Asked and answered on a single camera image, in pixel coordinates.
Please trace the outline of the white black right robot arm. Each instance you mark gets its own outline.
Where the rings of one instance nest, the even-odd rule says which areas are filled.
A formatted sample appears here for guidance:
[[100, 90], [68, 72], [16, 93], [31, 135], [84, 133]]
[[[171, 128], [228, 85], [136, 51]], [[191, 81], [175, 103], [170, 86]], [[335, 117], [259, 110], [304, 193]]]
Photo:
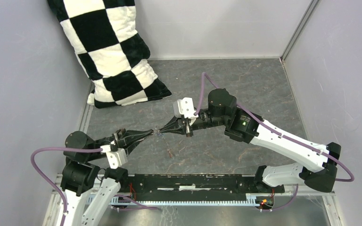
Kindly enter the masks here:
[[189, 97], [177, 100], [173, 108], [174, 117], [159, 129], [160, 133], [191, 137], [195, 130], [224, 126], [224, 134], [234, 141], [265, 147], [294, 160], [289, 165], [260, 166], [253, 180], [257, 191], [290, 184], [305, 184], [324, 193], [333, 190], [339, 144], [321, 145], [285, 132], [261, 116], [239, 108], [237, 99], [226, 89], [212, 90], [208, 94], [208, 108], [198, 114]]

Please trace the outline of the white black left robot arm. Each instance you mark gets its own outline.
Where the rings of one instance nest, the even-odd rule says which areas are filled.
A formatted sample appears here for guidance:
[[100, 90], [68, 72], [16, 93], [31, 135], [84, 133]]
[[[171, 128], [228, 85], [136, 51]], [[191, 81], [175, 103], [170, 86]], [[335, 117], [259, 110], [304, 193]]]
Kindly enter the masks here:
[[[114, 197], [136, 203], [133, 182], [128, 170], [122, 166], [134, 148], [153, 133], [151, 129], [120, 129], [109, 137], [96, 140], [82, 131], [71, 133], [65, 141], [66, 164], [60, 183], [63, 216], [57, 225], [96, 226]], [[100, 171], [100, 167], [91, 161], [102, 158], [108, 161], [109, 167], [104, 170], [98, 194], [86, 208]]]

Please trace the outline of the silver metal keyring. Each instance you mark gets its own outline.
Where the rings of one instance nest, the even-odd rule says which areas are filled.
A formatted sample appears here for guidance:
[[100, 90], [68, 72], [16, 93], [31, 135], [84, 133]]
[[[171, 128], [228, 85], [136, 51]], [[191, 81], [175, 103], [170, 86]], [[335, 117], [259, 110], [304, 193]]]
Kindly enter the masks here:
[[155, 131], [155, 134], [157, 135], [157, 136], [162, 136], [163, 134], [160, 132], [160, 128], [159, 127], [156, 127], [155, 129], [154, 129], [154, 131]]

